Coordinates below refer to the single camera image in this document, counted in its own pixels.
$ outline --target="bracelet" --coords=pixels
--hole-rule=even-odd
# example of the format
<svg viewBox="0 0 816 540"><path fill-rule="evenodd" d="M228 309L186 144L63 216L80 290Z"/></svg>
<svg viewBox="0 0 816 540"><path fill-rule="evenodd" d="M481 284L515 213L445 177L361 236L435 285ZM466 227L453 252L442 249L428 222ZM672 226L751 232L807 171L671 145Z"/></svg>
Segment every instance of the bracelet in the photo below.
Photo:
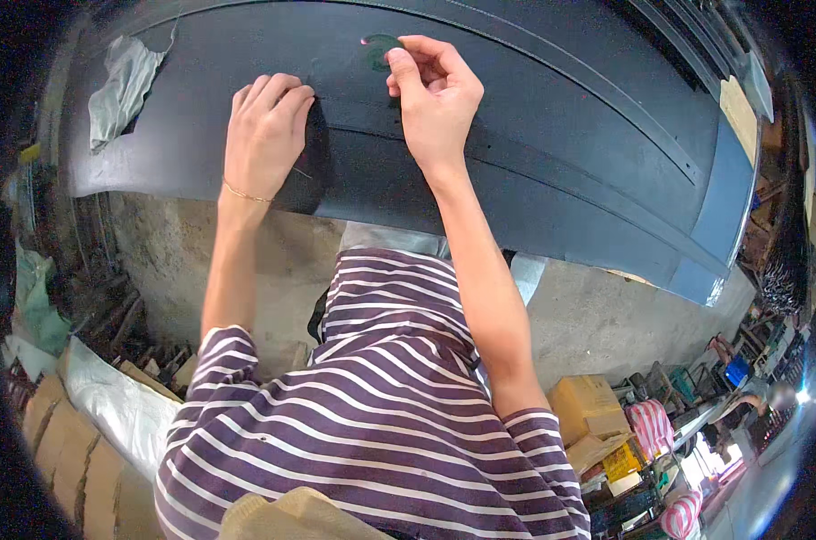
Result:
<svg viewBox="0 0 816 540"><path fill-rule="evenodd" d="M254 200L255 202L273 202L273 199L262 199L261 197L253 197L249 194L243 193L240 189L232 188L228 181L225 180L225 176L222 177L222 184L226 188L228 188L231 193L237 195L238 197L242 197L243 199Z"/></svg>

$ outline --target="purple and white striped shirt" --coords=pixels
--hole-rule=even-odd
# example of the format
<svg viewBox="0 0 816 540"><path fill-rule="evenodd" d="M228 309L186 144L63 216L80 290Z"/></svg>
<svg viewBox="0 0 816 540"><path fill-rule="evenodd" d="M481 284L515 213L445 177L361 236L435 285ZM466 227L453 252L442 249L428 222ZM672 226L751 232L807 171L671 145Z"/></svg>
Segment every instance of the purple and white striped shirt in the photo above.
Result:
<svg viewBox="0 0 816 540"><path fill-rule="evenodd" d="M469 369L449 262L340 253L323 335L309 369L260 386L249 334L208 333L156 479L169 537L216 538L245 493L275 500L298 486L408 536L589 537L557 418L499 418Z"/></svg>

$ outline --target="yellow basket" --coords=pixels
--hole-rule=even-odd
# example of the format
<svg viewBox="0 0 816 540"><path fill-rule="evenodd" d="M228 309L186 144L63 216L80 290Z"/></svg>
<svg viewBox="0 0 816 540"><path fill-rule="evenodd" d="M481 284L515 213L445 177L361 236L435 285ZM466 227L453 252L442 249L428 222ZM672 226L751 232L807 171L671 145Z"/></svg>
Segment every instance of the yellow basket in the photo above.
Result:
<svg viewBox="0 0 816 540"><path fill-rule="evenodd" d="M633 454L631 440L632 438L603 458L603 468L606 470L609 482L619 481L628 474L641 470L640 463Z"/></svg>

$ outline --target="striped plastic bag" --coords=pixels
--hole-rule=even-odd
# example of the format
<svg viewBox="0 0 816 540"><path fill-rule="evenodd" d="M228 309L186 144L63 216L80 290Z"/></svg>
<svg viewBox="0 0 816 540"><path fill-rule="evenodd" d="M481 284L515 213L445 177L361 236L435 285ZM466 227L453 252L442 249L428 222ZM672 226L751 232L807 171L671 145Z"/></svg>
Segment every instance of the striped plastic bag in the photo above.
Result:
<svg viewBox="0 0 816 540"><path fill-rule="evenodd" d="M666 507L660 516L660 528L675 540L688 538L699 527L702 492L688 491Z"/></svg>
<svg viewBox="0 0 816 540"><path fill-rule="evenodd" d="M672 450L675 430L659 401L649 399L630 405L627 407L627 418L646 461L651 463L663 452L664 447L667 452Z"/></svg>

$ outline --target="gray floor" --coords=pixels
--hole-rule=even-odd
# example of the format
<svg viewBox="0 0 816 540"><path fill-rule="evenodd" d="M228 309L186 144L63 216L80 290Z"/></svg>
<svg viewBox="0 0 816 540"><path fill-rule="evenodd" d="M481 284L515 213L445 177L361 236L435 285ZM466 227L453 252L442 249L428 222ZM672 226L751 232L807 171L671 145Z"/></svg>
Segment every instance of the gray floor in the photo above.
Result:
<svg viewBox="0 0 816 540"><path fill-rule="evenodd" d="M145 300L153 335L197 345L215 237L215 203L111 193L121 261ZM315 345L306 322L327 288L344 223L270 212L258 250L254 337L262 372L276 375ZM689 364L718 332L730 338L753 299L735 270L714 308L605 270L551 261L528 306L540 383L604 373L612 382L655 360Z"/></svg>

